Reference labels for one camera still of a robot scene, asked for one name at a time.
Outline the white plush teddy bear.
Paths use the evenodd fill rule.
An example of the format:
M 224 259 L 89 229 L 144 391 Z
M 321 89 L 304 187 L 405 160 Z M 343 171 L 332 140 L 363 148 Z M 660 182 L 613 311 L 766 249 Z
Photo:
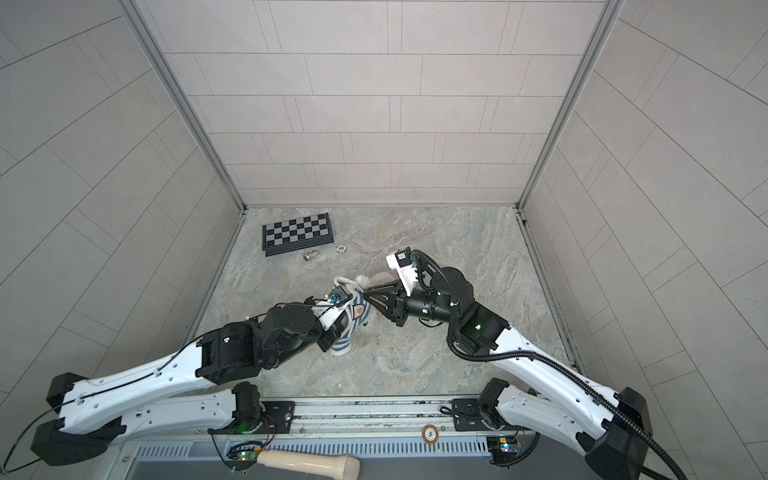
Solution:
M 354 281 L 358 284 L 358 286 L 362 290 L 366 290 L 371 287 L 380 286 L 396 280 L 398 280 L 397 275 L 393 274 L 391 271 L 387 271 L 387 272 L 381 271 L 372 275 L 360 274 L 354 278 Z

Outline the blue white striped knit sweater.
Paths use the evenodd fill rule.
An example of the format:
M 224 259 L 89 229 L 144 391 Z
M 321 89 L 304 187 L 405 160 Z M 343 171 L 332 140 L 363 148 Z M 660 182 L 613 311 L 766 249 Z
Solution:
M 350 341 L 350 347 L 351 347 L 351 337 L 355 332 L 355 330 L 360 325 L 364 324 L 367 321 L 367 318 L 371 311 L 371 306 L 363 297 L 364 290 L 362 290 L 354 280 L 346 277 L 335 277 L 334 285 L 335 286 L 346 285 L 347 288 L 351 290 L 354 295 L 353 303 L 345 309 L 349 318 L 347 335 L 348 335 L 348 338 Z M 345 353 L 331 353 L 331 354 L 334 356 L 342 356 L 350 350 L 350 347 Z

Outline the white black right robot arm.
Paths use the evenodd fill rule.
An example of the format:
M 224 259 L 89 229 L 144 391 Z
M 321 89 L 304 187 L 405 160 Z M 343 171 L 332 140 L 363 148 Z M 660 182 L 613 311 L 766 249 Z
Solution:
M 582 455 L 603 479 L 637 479 L 652 434 L 645 398 L 626 387 L 617 392 L 589 380 L 535 347 L 511 324 L 474 298 L 473 286 L 452 267 L 427 287 L 395 280 L 364 291 L 386 318 L 447 324 L 448 342 L 463 359 L 489 362 L 535 389 L 527 394 L 497 380 L 483 392 L 484 421 L 524 426 Z

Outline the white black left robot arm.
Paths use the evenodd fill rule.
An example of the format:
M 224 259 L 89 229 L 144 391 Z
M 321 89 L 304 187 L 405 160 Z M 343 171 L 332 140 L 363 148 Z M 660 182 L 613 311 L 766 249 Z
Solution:
M 61 374 L 47 398 L 57 417 L 37 427 L 31 450 L 50 466 L 64 466 L 153 431 L 272 434 L 277 426 L 266 418 L 250 379 L 312 345 L 329 350 L 353 331 L 360 311 L 325 303 L 276 305 L 118 374 L 94 379 Z

